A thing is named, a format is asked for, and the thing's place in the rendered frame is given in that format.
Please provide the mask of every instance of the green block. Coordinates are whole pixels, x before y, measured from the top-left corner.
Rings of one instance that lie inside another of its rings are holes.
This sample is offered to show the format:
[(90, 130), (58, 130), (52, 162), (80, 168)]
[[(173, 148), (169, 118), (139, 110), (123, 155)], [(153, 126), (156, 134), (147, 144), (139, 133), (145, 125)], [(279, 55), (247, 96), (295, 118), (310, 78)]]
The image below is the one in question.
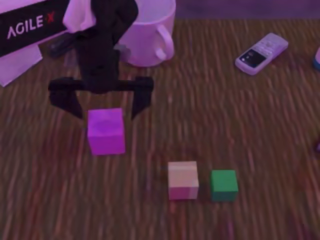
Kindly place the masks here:
[(211, 172), (211, 197), (214, 202), (233, 202), (238, 194), (238, 182), (234, 170)]

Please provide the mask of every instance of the purple cube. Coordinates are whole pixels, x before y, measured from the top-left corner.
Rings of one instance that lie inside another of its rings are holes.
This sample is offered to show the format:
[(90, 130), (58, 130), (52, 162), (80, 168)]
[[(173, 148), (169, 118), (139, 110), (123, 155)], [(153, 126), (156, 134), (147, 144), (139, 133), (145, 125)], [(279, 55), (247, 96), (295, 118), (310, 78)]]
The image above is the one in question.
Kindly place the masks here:
[(89, 110), (87, 137), (93, 155), (124, 154), (126, 146), (122, 109)]

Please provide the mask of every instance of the remote control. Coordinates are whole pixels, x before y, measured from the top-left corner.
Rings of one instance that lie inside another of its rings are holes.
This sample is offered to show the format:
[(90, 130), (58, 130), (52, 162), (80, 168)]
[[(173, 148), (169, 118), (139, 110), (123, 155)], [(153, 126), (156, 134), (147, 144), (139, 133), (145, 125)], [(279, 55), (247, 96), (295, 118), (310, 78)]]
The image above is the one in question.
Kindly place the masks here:
[(235, 60), (235, 65), (249, 75), (255, 75), (280, 53), (289, 43), (282, 37), (269, 33)]

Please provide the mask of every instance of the cup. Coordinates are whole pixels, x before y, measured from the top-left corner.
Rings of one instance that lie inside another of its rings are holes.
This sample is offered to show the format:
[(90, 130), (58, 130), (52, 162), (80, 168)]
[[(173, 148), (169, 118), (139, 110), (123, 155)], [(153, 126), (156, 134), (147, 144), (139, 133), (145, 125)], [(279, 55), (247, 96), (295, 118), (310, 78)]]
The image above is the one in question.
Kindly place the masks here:
[(175, 53), (172, 32), (176, 0), (136, 0), (139, 15), (119, 40), (129, 54), (124, 62), (136, 67), (153, 67)]

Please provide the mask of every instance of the block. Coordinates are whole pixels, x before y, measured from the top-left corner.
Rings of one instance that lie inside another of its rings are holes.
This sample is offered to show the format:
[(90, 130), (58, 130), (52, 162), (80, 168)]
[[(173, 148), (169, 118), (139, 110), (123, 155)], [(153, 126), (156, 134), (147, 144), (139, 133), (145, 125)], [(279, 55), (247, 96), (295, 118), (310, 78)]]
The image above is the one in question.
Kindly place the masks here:
[(169, 162), (168, 187), (170, 200), (197, 199), (199, 190), (197, 162)]
[(233, 202), (238, 194), (238, 182), (234, 170), (211, 172), (211, 197), (214, 202)]
[(89, 110), (87, 122), (87, 138), (93, 155), (115, 155), (126, 152), (121, 108)]

